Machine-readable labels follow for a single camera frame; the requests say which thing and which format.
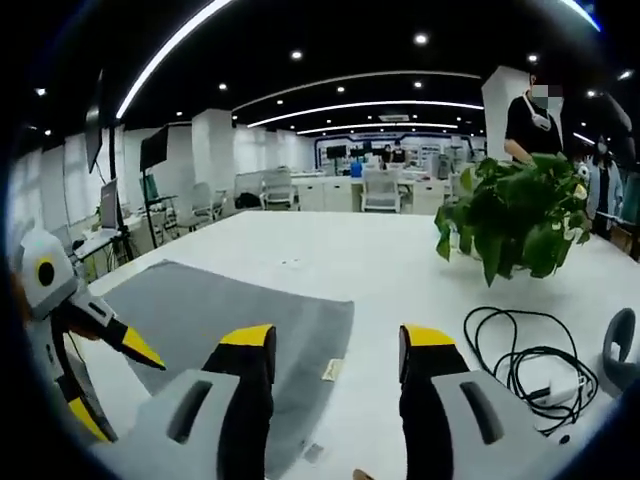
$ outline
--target white power adapter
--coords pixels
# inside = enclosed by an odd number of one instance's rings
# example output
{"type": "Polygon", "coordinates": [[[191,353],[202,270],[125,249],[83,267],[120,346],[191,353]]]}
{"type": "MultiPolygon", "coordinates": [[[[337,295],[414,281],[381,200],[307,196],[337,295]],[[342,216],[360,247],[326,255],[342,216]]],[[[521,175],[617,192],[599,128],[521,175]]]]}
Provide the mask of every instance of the white power adapter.
{"type": "Polygon", "coordinates": [[[578,389],[586,383],[585,377],[576,372],[554,375],[549,380],[549,395],[540,397],[538,404],[553,407],[563,403],[574,401],[578,389]]]}

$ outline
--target white chair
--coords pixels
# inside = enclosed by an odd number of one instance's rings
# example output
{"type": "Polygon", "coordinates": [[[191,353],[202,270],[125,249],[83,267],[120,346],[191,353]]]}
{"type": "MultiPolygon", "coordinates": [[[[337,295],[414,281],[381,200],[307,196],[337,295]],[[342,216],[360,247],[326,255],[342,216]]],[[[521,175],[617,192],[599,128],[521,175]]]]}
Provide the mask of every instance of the white chair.
{"type": "Polygon", "coordinates": [[[224,213],[224,207],[226,204],[227,204],[227,191],[216,190],[216,193],[213,196],[213,201],[211,202],[211,220],[212,221],[216,222],[222,217],[224,213]]]}
{"type": "Polygon", "coordinates": [[[211,188],[206,182],[196,183],[191,191],[192,212],[197,217],[211,218],[211,188]]]}
{"type": "Polygon", "coordinates": [[[398,172],[395,170],[364,170],[362,175],[362,211],[380,210],[400,213],[398,172]]]}
{"type": "Polygon", "coordinates": [[[266,210],[269,204],[288,205],[293,207],[295,189],[291,183],[291,172],[288,168],[268,170],[262,177],[262,193],[260,203],[266,210]]]}
{"type": "Polygon", "coordinates": [[[178,215],[176,218],[176,224],[178,228],[186,228],[187,230],[189,230],[189,233],[195,232],[198,229],[199,225],[206,223],[207,221],[207,217],[194,215],[189,211],[189,209],[183,208],[178,210],[178,215]]]}

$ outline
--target black cable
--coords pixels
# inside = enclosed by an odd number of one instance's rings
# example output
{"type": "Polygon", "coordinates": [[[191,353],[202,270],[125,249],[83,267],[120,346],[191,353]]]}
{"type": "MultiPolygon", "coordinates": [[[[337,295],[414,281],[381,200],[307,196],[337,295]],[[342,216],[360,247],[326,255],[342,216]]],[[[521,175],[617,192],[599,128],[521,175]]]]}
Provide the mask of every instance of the black cable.
{"type": "Polygon", "coordinates": [[[486,307],[486,306],[478,307],[472,310],[471,312],[469,312],[466,318],[464,319],[464,336],[465,336],[465,339],[467,340],[467,343],[469,344],[469,347],[471,348],[474,355],[478,359],[478,362],[480,362],[480,366],[482,367],[483,370],[488,372],[496,380],[500,381],[500,379],[497,376],[498,369],[502,364],[502,362],[509,360],[510,363],[509,363],[509,369],[507,373],[506,387],[509,390],[511,390],[518,398],[523,400],[535,415],[542,418],[550,419],[550,420],[558,420],[558,423],[556,423],[554,426],[540,430],[540,433],[542,433],[545,436],[551,435],[558,428],[562,427],[569,421],[571,423],[576,423],[579,415],[584,411],[585,408],[589,406],[589,404],[593,401],[596,394],[598,393],[598,388],[599,388],[598,378],[589,367],[587,367],[584,363],[582,363],[578,359],[578,350],[576,349],[576,344],[573,340],[573,337],[571,336],[571,332],[569,332],[569,329],[564,325],[564,323],[562,323],[553,315],[549,315],[547,313],[541,313],[541,312],[529,312],[526,310],[502,310],[496,307],[486,307]],[[476,327],[474,341],[472,342],[469,336],[469,330],[468,330],[469,320],[476,313],[486,312],[486,311],[491,313],[485,316],[476,327]],[[532,316],[535,315],[535,316],[549,318],[554,322],[556,322],[558,325],[560,325],[560,327],[562,327],[562,329],[565,331],[565,333],[569,337],[569,341],[571,342],[571,353],[567,353],[563,350],[559,350],[557,348],[548,347],[548,346],[536,346],[536,347],[525,348],[524,350],[517,351],[516,343],[518,341],[518,323],[514,318],[514,314],[515,315],[532,315],[532,316]],[[482,329],[482,326],[490,319],[500,315],[506,316],[513,324],[513,341],[511,342],[510,351],[508,353],[505,353],[502,357],[500,357],[500,359],[498,360],[498,362],[496,363],[496,365],[493,367],[493,370],[492,370],[486,364],[486,362],[484,361],[484,358],[482,357],[482,353],[480,352],[479,336],[480,336],[480,330],[482,329]],[[567,365],[575,369],[576,375],[578,378],[581,377],[582,379],[584,379],[585,381],[584,384],[579,383],[578,385],[578,395],[571,407],[562,406],[562,405],[555,405],[555,406],[542,405],[536,400],[541,396],[545,396],[544,394],[532,395],[531,393],[528,393],[524,390],[524,387],[520,382],[520,365],[527,358],[541,357],[541,356],[552,356],[552,357],[557,357],[561,359],[567,365]],[[586,401],[583,400],[584,389],[587,389],[586,401]]]}
{"type": "Polygon", "coordinates": [[[76,342],[73,339],[73,335],[71,335],[70,332],[67,332],[67,336],[69,337],[69,340],[71,340],[71,343],[73,344],[73,349],[76,351],[76,355],[78,355],[78,359],[82,362],[84,367],[87,368],[87,364],[85,363],[84,358],[82,358],[82,355],[80,355],[80,351],[78,350],[78,346],[76,345],[76,342]]]}

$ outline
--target small paper tag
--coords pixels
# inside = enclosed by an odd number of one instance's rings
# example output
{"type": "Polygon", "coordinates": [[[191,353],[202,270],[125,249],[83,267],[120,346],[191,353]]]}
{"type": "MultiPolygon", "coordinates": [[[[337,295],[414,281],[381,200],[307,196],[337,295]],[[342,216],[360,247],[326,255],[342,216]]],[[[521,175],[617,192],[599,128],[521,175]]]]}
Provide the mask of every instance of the small paper tag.
{"type": "Polygon", "coordinates": [[[327,369],[325,370],[324,375],[322,375],[322,379],[329,382],[335,382],[338,378],[338,375],[340,375],[343,362],[344,360],[341,358],[332,358],[329,361],[329,365],[327,365],[327,369]]]}

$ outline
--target person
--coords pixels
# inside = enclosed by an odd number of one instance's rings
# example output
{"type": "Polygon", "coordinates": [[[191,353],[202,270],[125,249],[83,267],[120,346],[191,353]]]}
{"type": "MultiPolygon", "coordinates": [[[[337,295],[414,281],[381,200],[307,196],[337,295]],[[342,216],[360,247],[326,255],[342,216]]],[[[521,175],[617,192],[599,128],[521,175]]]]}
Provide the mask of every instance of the person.
{"type": "Polygon", "coordinates": [[[391,163],[405,163],[404,149],[400,143],[400,140],[396,140],[393,147],[391,163]]]}
{"type": "Polygon", "coordinates": [[[562,151],[560,132],[547,111],[550,98],[558,87],[550,87],[539,76],[529,76],[529,89],[509,106],[504,150],[514,162],[531,163],[532,153],[557,154],[562,151]]]}
{"type": "Polygon", "coordinates": [[[386,170],[387,164],[391,163],[393,159],[393,152],[391,151],[391,145],[386,144],[384,146],[384,152],[382,152],[382,156],[380,157],[380,170],[386,170]]]}
{"type": "Polygon", "coordinates": [[[601,135],[598,138],[593,156],[587,162],[587,166],[589,168],[587,216],[592,222],[592,231],[608,240],[611,220],[605,215],[619,213],[624,195],[620,171],[610,155],[604,136],[601,135]]]}

